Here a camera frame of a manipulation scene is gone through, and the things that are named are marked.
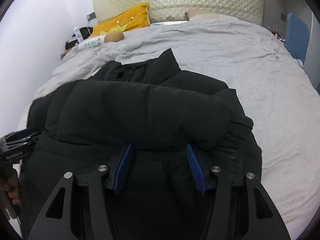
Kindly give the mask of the person's left hand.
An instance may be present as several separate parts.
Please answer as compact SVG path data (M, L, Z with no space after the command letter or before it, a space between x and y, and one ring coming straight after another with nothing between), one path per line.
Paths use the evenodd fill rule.
M8 193L9 198L14 205L21 203L20 182L15 168L12 169L12 176L1 178L1 190Z

